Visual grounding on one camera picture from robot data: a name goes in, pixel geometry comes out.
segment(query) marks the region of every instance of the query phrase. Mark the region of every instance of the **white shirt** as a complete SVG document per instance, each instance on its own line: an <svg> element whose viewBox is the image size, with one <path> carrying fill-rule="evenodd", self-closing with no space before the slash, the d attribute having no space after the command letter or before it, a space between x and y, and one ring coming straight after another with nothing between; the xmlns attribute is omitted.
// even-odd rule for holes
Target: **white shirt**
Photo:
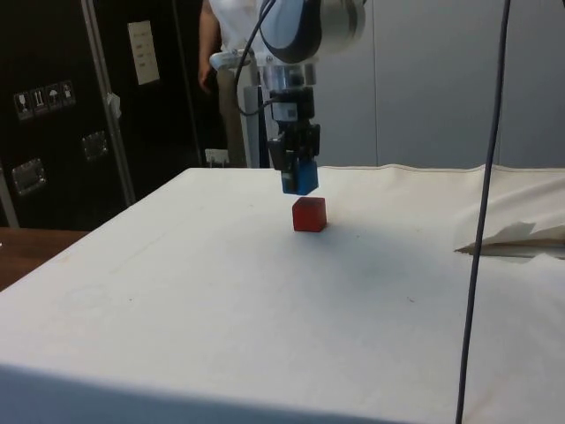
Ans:
<svg viewBox="0 0 565 424"><path fill-rule="evenodd" d="M242 49L257 23L257 0L209 0L222 28L222 48Z"/></svg>

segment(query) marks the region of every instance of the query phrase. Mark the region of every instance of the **black cable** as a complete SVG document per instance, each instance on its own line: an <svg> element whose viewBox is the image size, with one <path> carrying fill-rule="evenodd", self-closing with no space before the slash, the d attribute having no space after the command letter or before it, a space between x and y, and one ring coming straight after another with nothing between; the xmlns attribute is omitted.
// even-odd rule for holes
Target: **black cable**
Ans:
<svg viewBox="0 0 565 424"><path fill-rule="evenodd" d="M469 359L469 345L471 342L471 327L473 323L473 311L475 308L475 292L477 289L478 262L483 248L483 233L485 232L486 210L488 207L488 194L490 191L491 174L493 170L494 151L498 139L501 121L502 94L504 91L504 71L506 68L506 47L509 31L509 15L511 0L505 0L504 12L502 14L501 38L498 56L498 75L496 80L496 96L494 100L494 115L491 128L488 154L486 156L485 180L483 182L483 194L480 202L480 213L478 215L477 237L475 238L475 251L471 267L471 281L469 283L469 298L467 299L467 315L465 318L465 331L463 333L463 352L461 354L461 369L459 375L459 395L457 397L456 424L463 422L463 409L465 404L465 386L467 383L467 363Z"/></svg>
<svg viewBox="0 0 565 424"><path fill-rule="evenodd" d="M270 0L270 3L268 3L264 6L262 13L259 17L259 20L257 21L257 25L255 25L255 28L253 29L253 32L251 33L251 36L249 37L249 41L247 42L247 45L245 46L244 53L241 56L241 60L239 61L239 64L237 65L236 83L235 83L235 86L234 86L235 99L236 99L237 109L239 110L239 113L241 113L244 117L253 117L255 115L258 115L265 108L267 108L269 105L276 102L276 98L273 98L273 99L267 100L266 102L262 103L259 106L259 108L257 108L253 112L246 112L245 110L241 109L241 106L239 106L239 100L237 99L237 94L238 94L237 87L239 86L239 79L241 77L241 71L243 71L243 69L244 69L245 60L247 59L247 56L249 55L249 50L251 49L251 46L253 44L253 40L255 40L255 37L257 36L257 33L259 32L261 25L263 25L265 18L267 17L267 15L271 11L271 9L273 9L273 6L275 5L275 3L276 3L276 0Z"/></svg>

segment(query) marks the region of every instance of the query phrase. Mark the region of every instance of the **white tablecloth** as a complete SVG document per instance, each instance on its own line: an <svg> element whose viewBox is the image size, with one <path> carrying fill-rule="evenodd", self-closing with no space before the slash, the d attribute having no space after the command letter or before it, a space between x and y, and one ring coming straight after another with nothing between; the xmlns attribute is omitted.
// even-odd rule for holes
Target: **white tablecloth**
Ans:
<svg viewBox="0 0 565 424"><path fill-rule="evenodd" d="M305 234L276 172L187 171L0 293L0 421L453 422L482 171L320 182ZM559 229L565 173L492 196ZM564 262L485 258L466 422L563 422L564 359Z"/></svg>

